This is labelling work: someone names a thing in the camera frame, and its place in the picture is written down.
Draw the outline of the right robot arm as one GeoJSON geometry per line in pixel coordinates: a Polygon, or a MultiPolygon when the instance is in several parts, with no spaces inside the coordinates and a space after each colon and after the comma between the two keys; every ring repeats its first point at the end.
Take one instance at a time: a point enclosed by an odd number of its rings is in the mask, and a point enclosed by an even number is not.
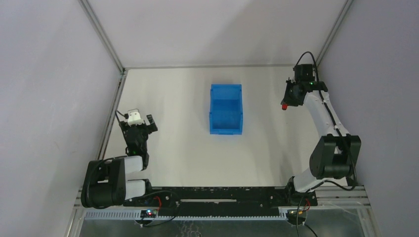
{"type": "Polygon", "coordinates": [[[313,64],[297,64],[294,78],[286,81],[281,101],[283,110],[305,106],[316,126],[319,141],[309,158],[309,167],[287,183],[291,194],[304,194],[324,183],[343,189],[336,180],[353,178],[356,183],[356,162],[361,139],[344,127],[332,107],[326,84],[317,77],[313,64]]]}

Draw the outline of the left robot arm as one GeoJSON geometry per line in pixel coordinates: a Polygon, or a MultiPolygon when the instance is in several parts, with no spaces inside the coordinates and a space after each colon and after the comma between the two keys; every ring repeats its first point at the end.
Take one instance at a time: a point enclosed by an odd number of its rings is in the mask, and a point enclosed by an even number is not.
{"type": "Polygon", "coordinates": [[[126,142],[126,154],[88,163],[82,193],[83,207],[105,209],[123,205],[126,200],[146,194],[147,179],[128,179],[127,175],[148,167],[147,140],[158,131],[152,115],[145,122],[138,111],[126,115],[118,124],[126,142]]]}

